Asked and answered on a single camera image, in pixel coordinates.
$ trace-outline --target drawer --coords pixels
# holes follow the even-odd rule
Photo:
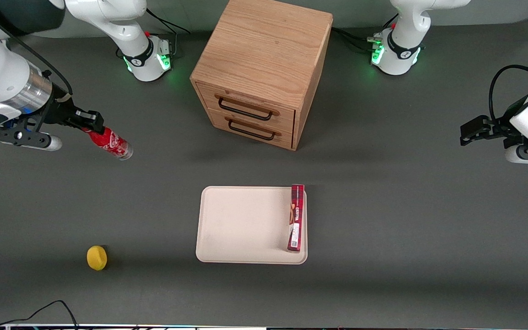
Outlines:
[[[227,115],[222,111],[209,110],[209,115],[213,126],[218,129],[292,150],[293,136],[289,132],[234,119],[231,115]]]
[[[197,87],[205,105],[210,110],[220,111],[232,116],[234,120],[238,119],[285,132],[293,131],[295,121],[295,111],[293,110],[250,100],[222,88],[213,88],[201,83],[197,83]]]

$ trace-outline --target black cable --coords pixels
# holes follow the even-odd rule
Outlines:
[[[48,305],[46,305],[46,306],[38,309],[34,313],[32,313],[32,315],[30,315],[30,317],[28,317],[28,318],[12,319],[12,320],[0,323],[0,326],[5,325],[5,324],[10,324],[10,323],[28,321],[29,319],[33,318],[36,314],[40,313],[40,311],[42,311],[42,309],[46,309],[48,306],[53,305],[54,303],[62,303],[62,305],[65,307],[65,309],[69,312],[69,315],[71,316],[71,320],[73,321],[73,324],[75,326],[75,330],[77,330],[79,328],[79,326],[77,324],[75,316],[73,315],[71,309],[67,306],[67,304],[64,301],[62,301],[62,300],[54,300],[53,302],[49,303]]]
[[[172,33],[174,33],[174,50],[171,52],[172,53],[172,56],[176,55],[176,51],[178,50],[178,33],[176,31],[174,31],[174,29],[172,29],[172,27],[170,27],[170,25],[174,26],[174,27],[177,27],[181,30],[184,30],[185,32],[187,32],[188,34],[191,34],[191,31],[185,29],[184,27],[179,27],[178,25],[174,24],[174,23],[171,23],[163,18],[160,18],[158,16],[156,16],[155,13],[153,13],[151,10],[149,9],[146,9],[146,11],[150,14],[150,16],[154,17],[155,19],[157,19],[160,23],[162,23],[165,27],[167,27],[170,31],[172,31]]]
[[[56,75],[62,80],[62,82],[66,85],[66,88],[68,90],[68,94],[69,95],[72,95],[73,94],[73,88],[71,87],[71,84],[69,83],[69,81],[62,75],[62,73],[60,71],[58,71],[56,69],[56,67],[54,67],[54,65],[50,64],[50,62],[48,62],[44,57],[42,57],[42,55],[38,54],[38,52],[36,52],[35,50],[33,50],[32,48],[30,48],[30,46],[28,46],[27,44],[25,44],[25,42],[21,41],[18,37],[16,37],[15,35],[13,35],[11,32],[9,32],[5,27],[2,27],[2,25],[0,24],[0,30],[2,30],[3,32],[5,32],[7,35],[9,35],[13,40],[15,40],[15,42],[17,42],[18,44],[20,44],[22,47],[24,47],[28,52],[32,53],[32,55],[34,55],[36,58],[38,58],[38,60],[40,60],[40,62],[44,63],[47,67],[49,67],[52,71],[54,71],[54,73],[56,73]]]
[[[153,13],[151,10],[149,10],[149,9],[147,9],[147,8],[146,8],[146,12],[148,12],[152,17],[154,17],[155,19],[157,19],[157,20],[159,20],[159,21],[161,21],[161,22],[164,22],[164,23],[170,24],[170,25],[172,25],[172,26],[174,26],[174,27],[177,27],[177,28],[179,28],[179,29],[185,31],[185,32],[188,33],[188,34],[191,34],[191,31],[185,29],[184,27],[180,27],[180,26],[178,26],[178,25],[176,25],[176,24],[174,24],[174,23],[171,23],[171,22],[169,22],[169,21],[167,21],[167,20],[165,20],[165,19],[163,19],[163,18],[160,18],[160,17],[156,16],[155,13]]]
[[[339,34],[339,36],[341,36],[345,42],[347,42],[347,43],[350,44],[351,46],[354,46],[355,48],[358,48],[358,50],[362,50],[362,51],[364,51],[364,52],[369,51],[369,48],[363,48],[363,47],[361,47],[361,46],[358,46],[358,44],[354,43],[353,40],[348,39],[348,37],[347,37],[346,35],[344,35],[344,34],[342,34],[342,33],[339,33],[339,32],[336,31],[336,30],[333,30],[333,31],[334,31],[334,32],[337,32],[337,34]]]
[[[496,73],[496,75],[494,75],[494,78],[492,78],[492,81],[490,82],[490,90],[488,91],[488,110],[490,111],[490,118],[497,125],[497,127],[500,129],[501,133],[506,138],[511,138],[511,136],[509,136],[509,134],[506,133],[505,129],[502,128],[500,121],[494,115],[494,107],[493,107],[493,104],[492,104],[492,94],[494,92],[494,86],[496,85],[496,81],[498,80],[498,77],[500,77],[500,75],[504,71],[507,71],[508,69],[519,69],[519,70],[523,70],[523,71],[527,71],[528,72],[528,66],[518,65],[518,64],[507,65],[507,66],[503,67],[502,69],[498,70],[498,72]]]
[[[351,34],[350,32],[348,32],[348,31],[344,31],[344,30],[342,30],[342,29],[338,29],[337,27],[332,27],[331,30],[332,30],[333,32],[337,32],[337,33],[339,33],[339,34],[341,34],[341,35],[348,36],[348,37],[350,37],[350,38],[352,38],[352,39],[355,39],[355,40],[366,41],[366,38],[364,38],[364,37],[353,35],[353,34]]]
[[[392,21],[394,21],[394,19],[398,17],[398,13],[396,13],[396,15],[394,15],[389,21],[387,21],[386,23],[384,23],[384,25],[382,26],[383,28],[387,27],[388,24],[390,24]]]

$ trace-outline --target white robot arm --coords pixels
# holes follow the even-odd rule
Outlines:
[[[6,46],[7,38],[12,35],[57,28],[63,21],[65,5],[75,17],[98,27],[115,41],[124,54],[128,69],[140,81],[155,80],[171,67],[167,40],[147,35],[136,22],[112,23],[142,16],[146,10],[145,0],[22,0],[17,6],[30,9],[25,11],[17,11],[16,6],[8,1],[2,3],[0,142],[51,151],[60,149],[60,138],[39,131],[44,123],[98,134],[106,132],[100,113],[85,111],[73,104],[71,87],[61,75],[68,91],[48,79],[49,71],[42,72]]]
[[[368,38],[374,54],[371,63],[388,73],[402,75],[417,62],[421,42],[431,27],[429,10],[465,6],[471,0],[390,0],[398,10],[396,27],[386,27]]]
[[[145,0],[66,0],[69,12],[105,32],[124,54],[138,80],[154,81],[171,68],[170,44],[146,35],[136,21],[146,12]]]
[[[493,79],[491,89],[498,76],[507,69],[522,69],[522,65],[502,68]],[[512,163],[528,164],[528,95],[513,103],[500,118],[479,115],[461,127],[460,144],[466,146],[477,140],[504,138],[505,158]]]

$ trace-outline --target red box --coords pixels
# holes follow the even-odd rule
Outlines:
[[[303,231],[304,185],[293,184],[291,201],[291,219],[289,220],[289,251],[300,251]]]

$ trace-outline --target green led light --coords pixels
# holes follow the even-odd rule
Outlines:
[[[372,54],[372,63],[378,65],[380,63],[380,60],[382,59],[382,55],[384,54],[384,46],[378,47]]]
[[[162,65],[164,71],[170,69],[170,56],[156,54],[156,58],[160,62],[160,65]]]
[[[419,58],[419,53],[421,52],[421,47],[417,50],[417,54],[415,55],[415,59],[413,59],[412,63],[415,64],[417,62],[417,59]]]
[[[126,63],[126,65],[127,65],[127,70],[128,70],[128,71],[130,71],[130,72],[132,72],[132,68],[130,67],[130,63],[128,63],[128,62],[127,62],[127,60],[126,60],[126,57],[125,57],[125,56],[123,57],[123,60],[124,60],[124,62],[125,62],[125,63]]]

